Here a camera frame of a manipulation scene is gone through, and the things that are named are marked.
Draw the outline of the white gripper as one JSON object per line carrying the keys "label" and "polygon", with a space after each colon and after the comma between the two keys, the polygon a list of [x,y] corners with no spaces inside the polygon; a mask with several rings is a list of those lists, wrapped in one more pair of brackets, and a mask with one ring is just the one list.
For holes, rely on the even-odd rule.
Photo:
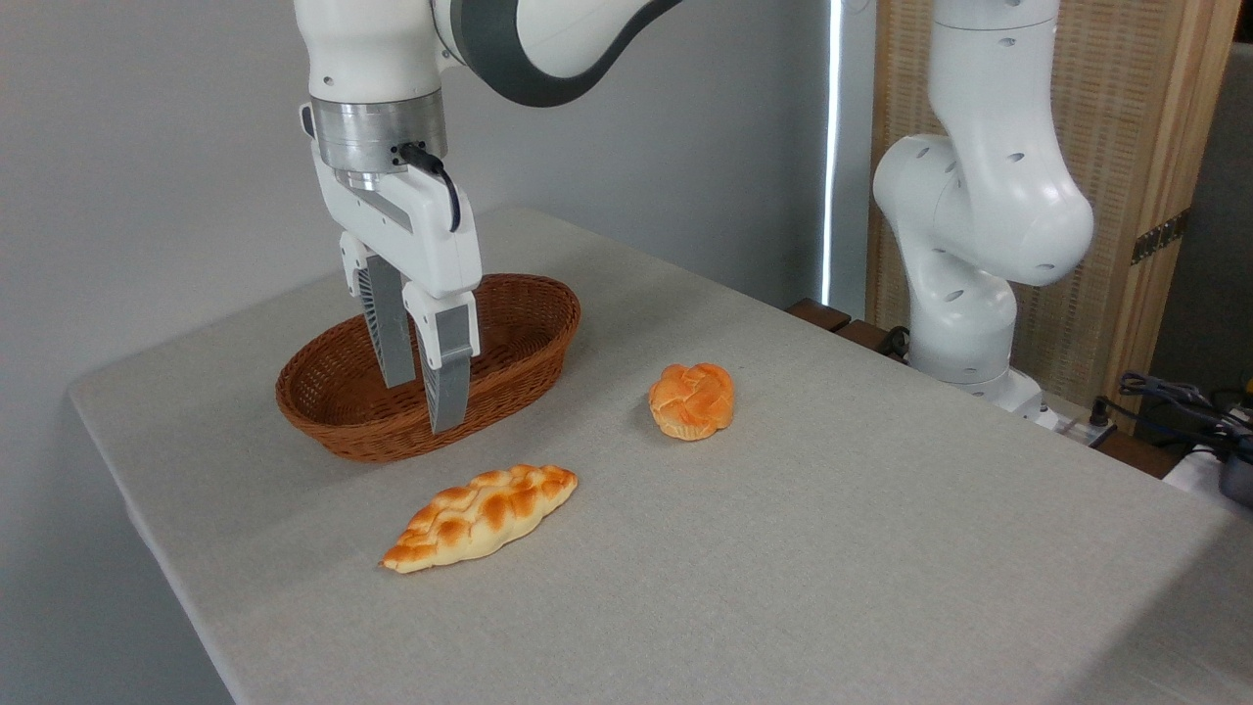
{"label": "white gripper", "polygon": [[[431,430],[457,427],[467,411],[471,361],[482,352],[475,296],[467,293],[482,280],[467,197],[459,198],[459,228],[451,229],[450,192],[439,177],[407,167],[367,192],[345,187],[320,157],[313,163],[327,209],[346,230],[342,267],[350,294],[362,304],[385,387],[416,378],[411,316]],[[401,273],[415,282],[403,286]]]}

